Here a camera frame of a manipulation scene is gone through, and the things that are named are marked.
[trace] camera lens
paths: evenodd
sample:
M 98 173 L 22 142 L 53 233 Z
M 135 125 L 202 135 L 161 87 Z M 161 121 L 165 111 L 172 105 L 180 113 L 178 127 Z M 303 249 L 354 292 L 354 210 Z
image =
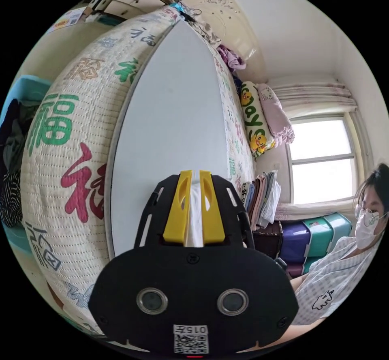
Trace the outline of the camera lens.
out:
M 224 291 L 218 299 L 218 309 L 224 315 L 242 314 L 248 306 L 247 294 L 239 289 Z
M 156 288 L 145 288 L 137 296 L 137 305 L 146 314 L 163 313 L 167 303 L 166 295 Z

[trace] qr code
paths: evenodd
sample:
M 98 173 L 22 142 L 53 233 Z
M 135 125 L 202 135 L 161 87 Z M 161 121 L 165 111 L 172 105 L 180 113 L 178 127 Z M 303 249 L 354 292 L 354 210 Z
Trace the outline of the qr code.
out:
M 175 334 L 174 352 L 193 355 L 207 354 L 209 353 L 208 337 L 207 335 Z

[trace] yellow duck print pillow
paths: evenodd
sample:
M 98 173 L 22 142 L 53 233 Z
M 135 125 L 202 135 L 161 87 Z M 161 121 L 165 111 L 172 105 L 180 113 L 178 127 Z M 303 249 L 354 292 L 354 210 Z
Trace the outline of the yellow duck print pillow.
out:
M 244 81 L 240 90 L 240 104 L 244 114 L 247 139 L 252 156 L 257 159 L 267 150 L 274 147 L 274 138 L 269 132 L 261 101 L 254 83 Z

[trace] green chinese character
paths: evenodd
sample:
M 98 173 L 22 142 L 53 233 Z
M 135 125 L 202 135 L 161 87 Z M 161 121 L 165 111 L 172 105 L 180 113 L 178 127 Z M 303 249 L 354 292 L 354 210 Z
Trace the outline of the green chinese character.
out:
M 230 158 L 230 173 L 231 176 L 236 175 L 235 160 Z
M 48 95 L 45 100 L 57 98 L 58 94 Z M 76 95 L 60 95 L 59 99 L 79 100 Z M 53 116 L 48 117 L 52 108 Z M 70 101 L 45 102 L 37 111 L 28 138 L 28 153 L 31 156 L 34 147 L 38 148 L 43 142 L 47 145 L 63 145 L 72 133 L 73 122 L 65 117 L 73 113 L 75 105 Z
M 115 75 L 119 76 L 119 80 L 122 83 L 126 82 L 128 77 L 129 77 L 130 83 L 132 84 L 136 74 L 138 73 L 138 70 L 137 70 L 138 64 L 139 64 L 139 61 L 135 58 L 132 61 L 125 61 L 125 62 L 119 63 L 119 65 L 121 67 L 124 67 L 124 68 L 115 71 Z

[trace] face mask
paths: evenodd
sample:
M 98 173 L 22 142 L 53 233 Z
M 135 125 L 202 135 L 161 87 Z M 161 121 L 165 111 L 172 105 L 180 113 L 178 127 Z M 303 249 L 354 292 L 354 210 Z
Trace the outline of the face mask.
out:
M 367 248 L 377 237 L 374 230 L 378 225 L 378 221 L 384 217 L 380 217 L 378 213 L 372 213 L 370 210 L 364 210 L 360 206 L 355 209 L 355 216 L 358 218 L 355 228 L 355 238 L 358 249 Z

